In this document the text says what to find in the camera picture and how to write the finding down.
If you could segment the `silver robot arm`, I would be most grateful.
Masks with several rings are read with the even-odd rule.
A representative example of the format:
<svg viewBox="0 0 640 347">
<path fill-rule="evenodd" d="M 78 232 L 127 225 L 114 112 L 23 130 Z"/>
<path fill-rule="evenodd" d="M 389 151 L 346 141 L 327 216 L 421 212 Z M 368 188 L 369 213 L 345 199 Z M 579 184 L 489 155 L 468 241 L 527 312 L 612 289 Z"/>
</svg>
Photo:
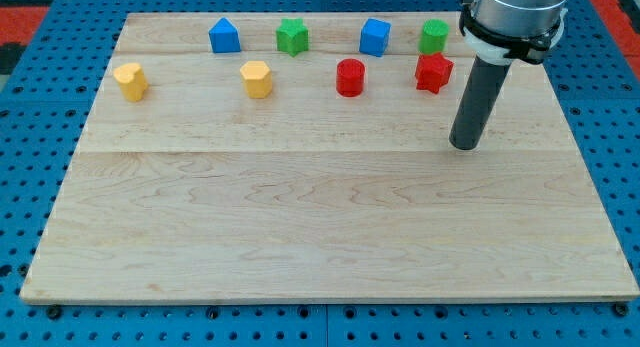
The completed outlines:
<svg viewBox="0 0 640 347">
<path fill-rule="evenodd" d="M 537 65 L 564 33 L 568 0 L 460 0 L 459 29 L 485 63 Z"/>
</svg>

